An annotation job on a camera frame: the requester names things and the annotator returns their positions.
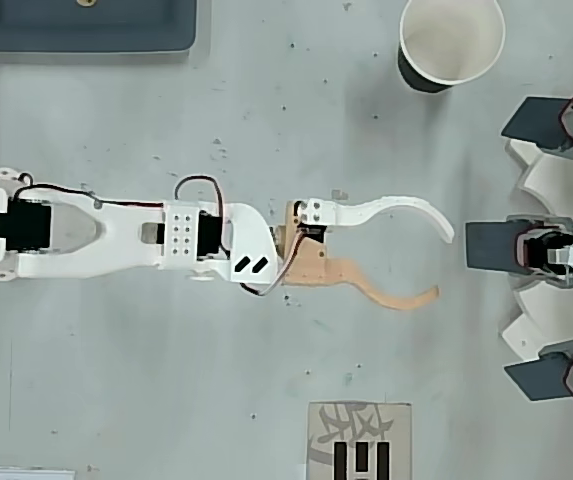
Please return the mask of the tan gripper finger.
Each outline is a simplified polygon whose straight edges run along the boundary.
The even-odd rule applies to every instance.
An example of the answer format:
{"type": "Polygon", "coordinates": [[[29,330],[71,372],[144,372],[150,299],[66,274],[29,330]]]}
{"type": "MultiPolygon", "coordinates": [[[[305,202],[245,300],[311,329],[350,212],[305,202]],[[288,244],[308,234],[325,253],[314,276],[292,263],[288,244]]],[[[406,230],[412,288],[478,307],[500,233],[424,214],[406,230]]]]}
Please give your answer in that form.
{"type": "Polygon", "coordinates": [[[359,290],[377,305],[399,311],[411,311],[421,308],[438,299],[440,290],[432,286],[428,290],[411,297],[399,297],[387,294],[376,288],[361,271],[357,263],[350,259],[338,259],[338,275],[343,283],[359,290]]]}

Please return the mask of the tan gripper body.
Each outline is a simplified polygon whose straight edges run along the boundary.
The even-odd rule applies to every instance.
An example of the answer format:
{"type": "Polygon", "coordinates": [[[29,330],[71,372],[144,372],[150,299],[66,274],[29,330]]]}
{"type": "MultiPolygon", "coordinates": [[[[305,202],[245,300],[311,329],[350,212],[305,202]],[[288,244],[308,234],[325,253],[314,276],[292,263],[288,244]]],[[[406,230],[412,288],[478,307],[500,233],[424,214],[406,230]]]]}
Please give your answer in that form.
{"type": "Polygon", "coordinates": [[[309,225],[298,213],[300,200],[286,203],[284,221],[271,227],[277,255],[286,272],[279,282],[290,286],[330,286],[327,272],[327,226],[309,225]]]}

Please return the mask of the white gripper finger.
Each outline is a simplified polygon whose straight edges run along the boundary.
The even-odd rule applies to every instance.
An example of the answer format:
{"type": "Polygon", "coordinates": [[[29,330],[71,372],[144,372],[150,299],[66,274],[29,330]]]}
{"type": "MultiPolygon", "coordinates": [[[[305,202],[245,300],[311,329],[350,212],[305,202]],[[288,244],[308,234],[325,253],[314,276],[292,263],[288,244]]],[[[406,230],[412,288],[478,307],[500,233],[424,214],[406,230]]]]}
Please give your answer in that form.
{"type": "Polygon", "coordinates": [[[430,202],[418,197],[384,196],[356,205],[310,198],[299,204],[298,217],[311,226],[356,227],[378,214],[395,209],[406,209],[422,215],[445,243],[453,241],[454,228],[449,220],[430,202]]]}

